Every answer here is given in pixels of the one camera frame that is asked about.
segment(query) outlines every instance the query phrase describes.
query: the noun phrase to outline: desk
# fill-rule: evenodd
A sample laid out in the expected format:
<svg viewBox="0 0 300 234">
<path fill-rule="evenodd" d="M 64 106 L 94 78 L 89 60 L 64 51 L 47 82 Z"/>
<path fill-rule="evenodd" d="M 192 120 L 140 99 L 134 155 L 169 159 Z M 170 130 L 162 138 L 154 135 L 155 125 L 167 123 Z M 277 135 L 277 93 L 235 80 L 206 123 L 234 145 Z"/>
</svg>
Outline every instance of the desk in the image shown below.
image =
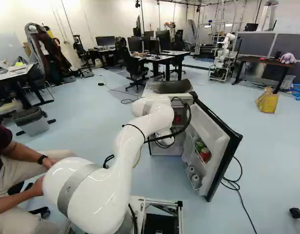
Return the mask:
<svg viewBox="0 0 300 234">
<path fill-rule="evenodd" d="M 281 84 L 282 84 L 282 82 L 283 82 L 283 80 L 284 80 L 284 78 L 285 78 L 285 76 L 288 72 L 288 69 L 290 67 L 294 67 L 293 63 L 285 64 L 285 63 L 280 63 L 278 61 L 260 60 L 260 57 L 256 57 L 256 56 L 241 56 L 241 57 L 238 58 L 238 60 L 241 61 L 241 64 L 240 64 L 240 67 L 239 67 L 239 70 L 238 70 L 238 73 L 237 73 L 237 76 L 236 76 L 236 80 L 232 83 L 232 85 L 235 85 L 235 84 L 239 83 L 242 80 L 242 79 L 240 79 L 240 74 L 241 74 L 243 65 L 246 62 L 265 63 L 265 64 L 269 64 L 269 65 L 275 65 L 275 66 L 283 67 L 284 68 L 283 74 L 281 76 L 281 79 L 280 79 L 278 85 L 276 86 L 275 90 L 273 91 L 273 94 L 277 94 L 278 91 L 280 90 Z"/>
<path fill-rule="evenodd" d="M 181 80 L 182 79 L 182 61 L 183 61 L 184 57 L 187 56 L 187 55 L 190 55 L 191 52 L 190 51 L 173 51 L 173 50 L 166 50 L 166 51 L 167 52 L 162 52 L 161 51 L 160 54 L 175 57 L 175 59 L 177 60 L 178 70 L 179 70 L 178 80 Z"/>
<path fill-rule="evenodd" d="M 31 108 L 32 105 L 30 104 L 30 102 L 27 99 L 27 97 L 25 96 L 21 86 L 19 85 L 18 81 L 20 79 L 25 79 L 29 83 L 29 85 L 33 88 L 36 96 L 40 100 L 40 103 L 37 103 L 34 106 L 40 106 L 40 105 L 44 105 L 44 104 L 54 101 L 54 100 L 45 101 L 42 98 L 39 90 L 37 89 L 34 81 L 29 78 L 29 74 L 30 74 L 33 66 L 34 66 L 34 64 L 30 64 L 20 70 L 14 70 L 14 68 L 10 68 L 7 73 L 0 74 L 0 82 L 6 81 L 10 84 L 12 90 L 16 93 L 17 98 L 21 101 L 21 103 L 23 105 L 23 109 L 25 109 L 25 110 Z"/>
<path fill-rule="evenodd" d="M 168 55 L 158 55 L 159 58 L 153 57 L 143 57 L 143 56 L 133 56 L 134 58 L 137 59 L 145 59 L 147 62 L 150 62 L 153 64 L 153 74 L 154 76 L 159 75 L 159 64 L 166 65 L 166 80 L 170 80 L 170 74 L 169 74 L 169 64 L 171 59 L 174 58 L 174 56 L 168 56 Z"/>
<path fill-rule="evenodd" d="M 115 48 L 104 49 L 104 50 L 94 48 L 94 49 L 89 49 L 89 52 L 90 53 L 92 53 L 92 52 L 97 53 L 99 55 L 99 59 L 102 61 L 103 67 L 107 67 L 107 59 L 106 59 L 105 56 L 107 56 L 107 55 L 115 55 L 115 53 L 117 51 L 116 51 Z"/>
</svg>

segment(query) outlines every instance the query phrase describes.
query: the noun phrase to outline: white robotic arm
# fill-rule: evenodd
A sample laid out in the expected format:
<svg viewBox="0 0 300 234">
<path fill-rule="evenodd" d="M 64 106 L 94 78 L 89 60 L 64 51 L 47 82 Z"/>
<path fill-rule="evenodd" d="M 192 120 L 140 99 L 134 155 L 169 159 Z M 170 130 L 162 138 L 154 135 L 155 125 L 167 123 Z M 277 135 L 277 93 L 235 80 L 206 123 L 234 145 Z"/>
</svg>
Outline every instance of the white robotic arm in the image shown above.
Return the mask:
<svg viewBox="0 0 300 234">
<path fill-rule="evenodd" d="M 218 50 L 217 54 L 221 61 L 224 60 L 224 58 L 229 56 L 229 50 L 228 45 L 230 44 L 230 41 L 234 40 L 236 36 L 234 36 L 231 33 L 228 33 L 226 37 L 224 38 L 223 42 L 217 42 L 217 44 L 222 44 L 222 49 Z"/>
<path fill-rule="evenodd" d="M 131 174 L 139 150 L 153 133 L 170 134 L 174 111 L 167 96 L 134 102 L 130 121 L 115 139 L 115 161 L 109 169 L 71 157 L 56 163 L 43 179 L 45 197 L 73 223 L 90 234 L 113 234 L 128 209 Z M 165 144 L 174 141 L 164 139 Z"/>
</svg>

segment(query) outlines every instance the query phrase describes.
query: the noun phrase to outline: bottle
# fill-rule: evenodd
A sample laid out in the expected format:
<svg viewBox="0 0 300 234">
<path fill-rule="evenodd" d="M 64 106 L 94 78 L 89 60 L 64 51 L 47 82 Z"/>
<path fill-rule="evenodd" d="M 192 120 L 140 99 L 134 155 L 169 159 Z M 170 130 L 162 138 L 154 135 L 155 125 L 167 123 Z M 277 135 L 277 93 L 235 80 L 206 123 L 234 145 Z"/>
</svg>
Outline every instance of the bottle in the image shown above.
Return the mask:
<svg viewBox="0 0 300 234">
<path fill-rule="evenodd" d="M 189 169 L 188 169 L 189 178 L 191 178 L 194 174 L 195 174 L 194 167 L 189 167 Z"/>
<path fill-rule="evenodd" d="M 198 175 L 193 175 L 191 177 L 191 183 L 192 183 L 192 186 L 193 186 L 194 189 L 198 189 L 200 187 L 200 184 L 201 184 L 199 176 Z"/>
</svg>

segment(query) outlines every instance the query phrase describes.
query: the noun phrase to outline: white wall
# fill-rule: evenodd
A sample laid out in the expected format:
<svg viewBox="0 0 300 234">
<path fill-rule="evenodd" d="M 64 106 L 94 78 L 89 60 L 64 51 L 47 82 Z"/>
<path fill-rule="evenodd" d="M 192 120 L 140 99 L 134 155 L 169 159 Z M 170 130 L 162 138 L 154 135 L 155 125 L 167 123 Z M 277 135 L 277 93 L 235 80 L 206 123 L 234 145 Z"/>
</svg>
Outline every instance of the white wall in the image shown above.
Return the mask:
<svg viewBox="0 0 300 234">
<path fill-rule="evenodd" d="M 176 28 L 184 26 L 186 20 L 186 5 L 169 2 L 160 2 L 160 24 L 159 8 L 155 0 L 143 1 L 144 28 L 146 31 L 156 31 L 159 26 L 163 30 L 165 22 L 170 22 L 174 18 Z M 280 4 L 277 12 L 277 28 L 281 30 L 300 31 L 300 0 L 279 0 Z M 96 36 L 129 37 L 133 34 L 132 28 L 136 25 L 136 18 L 141 16 L 140 8 L 135 8 L 135 0 L 63 0 L 69 18 L 73 34 L 80 34 L 85 49 L 96 45 Z M 243 1 L 237 1 L 237 17 L 240 20 L 243 12 Z M 214 20 L 216 5 L 205 7 L 204 20 Z M 248 22 L 255 21 L 257 13 L 257 0 L 248 0 L 244 14 L 243 26 Z M 59 30 L 53 10 L 59 20 L 59 25 L 63 29 Z M 189 6 L 188 19 L 197 22 L 198 14 L 194 8 Z M 232 21 L 234 15 L 234 4 L 226 3 L 224 11 L 225 19 Z M 0 0 L 0 33 L 13 33 L 19 37 L 21 42 L 26 41 L 24 32 L 25 24 L 29 22 L 38 24 L 44 23 L 51 27 L 54 35 L 61 41 L 67 39 L 70 44 L 62 45 L 63 49 L 68 49 L 67 57 L 74 56 L 72 43 L 72 33 L 70 32 L 61 0 Z"/>
</svg>

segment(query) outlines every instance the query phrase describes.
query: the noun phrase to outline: open fridge door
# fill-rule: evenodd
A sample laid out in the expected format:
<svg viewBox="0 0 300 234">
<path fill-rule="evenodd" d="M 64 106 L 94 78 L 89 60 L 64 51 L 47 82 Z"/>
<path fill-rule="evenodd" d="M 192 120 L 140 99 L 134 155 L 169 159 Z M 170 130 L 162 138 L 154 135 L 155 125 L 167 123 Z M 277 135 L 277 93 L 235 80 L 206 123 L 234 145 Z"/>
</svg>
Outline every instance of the open fridge door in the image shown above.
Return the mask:
<svg viewBox="0 0 300 234">
<path fill-rule="evenodd" d="M 192 187 L 211 201 L 243 136 L 233 131 L 190 92 L 194 104 L 187 127 L 182 161 Z"/>
</svg>

